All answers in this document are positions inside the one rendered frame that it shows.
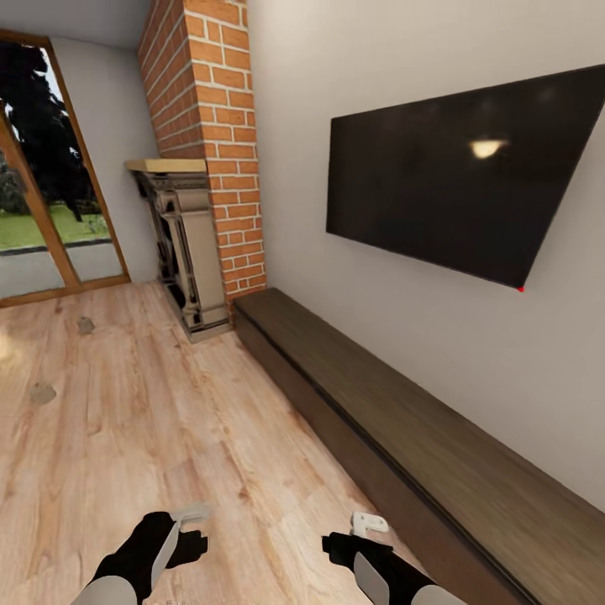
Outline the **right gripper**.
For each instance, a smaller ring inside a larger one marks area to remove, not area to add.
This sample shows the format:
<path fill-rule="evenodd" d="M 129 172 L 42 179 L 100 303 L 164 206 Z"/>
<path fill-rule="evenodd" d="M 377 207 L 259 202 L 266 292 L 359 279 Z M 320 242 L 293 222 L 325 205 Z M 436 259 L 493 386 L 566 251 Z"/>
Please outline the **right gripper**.
<path fill-rule="evenodd" d="M 333 564 L 338 564 L 347 567 L 352 572 L 353 567 L 350 562 L 350 554 L 354 545 L 360 542 L 363 538 L 358 535 L 347 535 L 332 532 L 330 536 L 322 537 L 322 547 L 324 552 L 329 554 L 329 561 Z"/>

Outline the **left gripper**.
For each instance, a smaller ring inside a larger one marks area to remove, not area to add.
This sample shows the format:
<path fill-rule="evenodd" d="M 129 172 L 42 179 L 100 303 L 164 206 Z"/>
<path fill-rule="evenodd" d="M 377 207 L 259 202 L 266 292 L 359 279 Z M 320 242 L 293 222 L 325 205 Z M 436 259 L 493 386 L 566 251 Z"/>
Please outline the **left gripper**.
<path fill-rule="evenodd" d="M 173 569 L 187 562 L 196 562 L 200 554 L 208 552 L 208 537 L 201 537 L 200 530 L 179 532 L 178 548 L 169 560 L 166 569 Z"/>

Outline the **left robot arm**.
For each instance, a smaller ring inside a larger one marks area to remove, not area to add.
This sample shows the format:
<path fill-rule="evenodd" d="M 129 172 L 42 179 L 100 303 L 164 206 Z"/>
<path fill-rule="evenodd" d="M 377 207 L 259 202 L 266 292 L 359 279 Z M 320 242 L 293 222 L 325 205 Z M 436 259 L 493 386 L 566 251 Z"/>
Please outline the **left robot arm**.
<path fill-rule="evenodd" d="M 171 511 L 147 513 L 71 605 L 142 605 L 164 569 L 196 562 L 208 552 L 208 537 L 200 530 L 184 533 L 183 525 L 208 520 L 211 508 L 199 503 Z"/>

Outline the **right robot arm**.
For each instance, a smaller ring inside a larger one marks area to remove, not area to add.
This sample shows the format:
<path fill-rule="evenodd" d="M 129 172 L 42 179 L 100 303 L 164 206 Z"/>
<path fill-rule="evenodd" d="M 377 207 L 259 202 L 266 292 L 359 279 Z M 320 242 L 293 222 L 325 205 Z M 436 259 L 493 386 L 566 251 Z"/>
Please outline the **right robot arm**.
<path fill-rule="evenodd" d="M 354 572 L 357 586 L 374 605 L 468 605 L 394 554 L 390 544 L 365 538 L 366 530 L 387 531 L 383 517 L 354 511 L 350 525 L 349 535 L 324 535 L 322 547 L 331 563 Z"/>

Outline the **pillar candle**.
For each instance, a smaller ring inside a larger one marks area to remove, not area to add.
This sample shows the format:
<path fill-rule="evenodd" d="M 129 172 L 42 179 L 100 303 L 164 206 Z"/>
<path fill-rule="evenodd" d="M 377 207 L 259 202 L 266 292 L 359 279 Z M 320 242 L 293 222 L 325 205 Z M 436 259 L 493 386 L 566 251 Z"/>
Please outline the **pillar candle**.
<path fill-rule="evenodd" d="M 55 399 L 55 391 L 48 382 L 38 382 L 28 389 L 28 394 L 38 405 L 46 404 Z"/>
<path fill-rule="evenodd" d="M 77 320 L 78 323 L 78 327 L 80 327 L 80 330 L 85 333 L 85 332 L 90 332 L 90 330 L 93 330 L 93 323 L 92 320 L 90 319 L 90 317 L 83 317 L 83 318 L 79 318 Z"/>

